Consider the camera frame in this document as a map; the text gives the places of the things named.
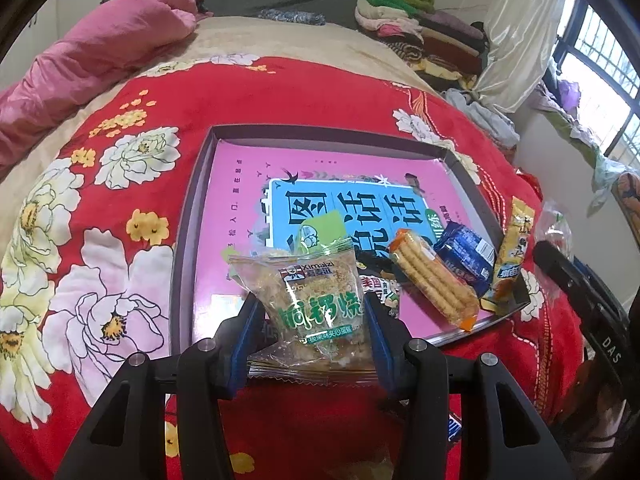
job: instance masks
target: pink pillow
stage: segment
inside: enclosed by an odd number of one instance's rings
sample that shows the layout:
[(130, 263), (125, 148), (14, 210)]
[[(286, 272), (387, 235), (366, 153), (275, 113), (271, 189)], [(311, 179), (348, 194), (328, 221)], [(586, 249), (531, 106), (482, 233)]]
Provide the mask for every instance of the pink pillow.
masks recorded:
[(183, 40), (195, 0), (110, 0), (85, 16), (0, 92), (0, 179), (79, 107)]

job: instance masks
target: pile of clothes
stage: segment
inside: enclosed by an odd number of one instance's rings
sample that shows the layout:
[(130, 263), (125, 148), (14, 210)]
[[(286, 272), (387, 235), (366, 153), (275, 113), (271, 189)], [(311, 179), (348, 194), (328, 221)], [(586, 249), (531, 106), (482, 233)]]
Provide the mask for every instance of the pile of clothes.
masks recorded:
[(434, 0), (358, 0), (355, 17), (437, 91), (471, 90), (486, 65), (482, 23), (434, 10)]

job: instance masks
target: yellow snack package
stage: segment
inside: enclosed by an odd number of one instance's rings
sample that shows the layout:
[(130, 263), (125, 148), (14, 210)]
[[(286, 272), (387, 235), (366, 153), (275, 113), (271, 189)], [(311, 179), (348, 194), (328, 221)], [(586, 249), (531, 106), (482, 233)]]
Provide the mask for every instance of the yellow snack package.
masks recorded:
[(495, 261), (494, 280), (482, 301), (483, 307), (486, 305), (485, 300), (499, 303), (511, 293), (527, 252), (534, 216), (535, 211), (532, 208), (519, 198), (513, 197), (511, 219)]

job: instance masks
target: snack package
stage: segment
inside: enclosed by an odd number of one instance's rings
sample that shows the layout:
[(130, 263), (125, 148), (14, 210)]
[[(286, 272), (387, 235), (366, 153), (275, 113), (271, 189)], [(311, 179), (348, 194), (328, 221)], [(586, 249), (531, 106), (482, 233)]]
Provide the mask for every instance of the snack package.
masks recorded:
[(337, 209), (333, 209), (323, 215), (307, 218), (300, 224), (295, 240), (295, 253), (316, 253), (347, 237), (342, 215)]
[(229, 264), (277, 329), (279, 341), (264, 349), (262, 357), (287, 368), (370, 365), (363, 292), (350, 238), (298, 256), (232, 254)]
[(491, 286), (495, 250), (468, 227), (449, 222), (433, 249), (447, 268), (471, 285), (478, 298)]
[(499, 303), (511, 293), (527, 252), (534, 215), (535, 211), (532, 208), (519, 198), (513, 197), (511, 219), (498, 252), (491, 289), (484, 297), (486, 300)]
[[(542, 205), (542, 211), (533, 229), (533, 239), (536, 243), (546, 240), (567, 257), (569, 261), (574, 259), (574, 245), (571, 228), (560, 206), (553, 200), (546, 200)], [(535, 267), (535, 275), (538, 283), (546, 293), (547, 304), (552, 304), (560, 296), (560, 287), (538, 266)]]
[(476, 293), (447, 269), (427, 241), (415, 231), (398, 229), (389, 254), (451, 324), (471, 331), (479, 311)]
[(389, 316), (400, 316), (400, 286), (393, 274), (393, 262), (376, 251), (356, 249), (356, 264), (362, 290), (375, 292), (382, 305), (388, 308)]

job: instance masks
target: green label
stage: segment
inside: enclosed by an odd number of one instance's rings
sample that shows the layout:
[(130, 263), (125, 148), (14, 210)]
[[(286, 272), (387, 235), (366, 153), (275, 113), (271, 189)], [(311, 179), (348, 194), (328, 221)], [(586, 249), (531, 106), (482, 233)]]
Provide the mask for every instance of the green label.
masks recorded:
[(436, 237), (436, 241), (438, 241), (442, 236), (442, 233), (444, 232), (444, 226), (440, 221), (440, 216), (433, 209), (427, 209), (427, 211), (425, 211), (424, 213), (427, 217), (427, 222), (429, 222), (429, 225), (433, 230), (433, 234)]
[(312, 345), (320, 341), (333, 339), (334, 337), (342, 337), (345, 335), (349, 335), (350, 333), (353, 333), (353, 326), (351, 325), (336, 326), (334, 328), (330, 328), (329, 330), (323, 330), (322, 332), (318, 332), (317, 334), (308, 335), (302, 340), (302, 342), (305, 345)]

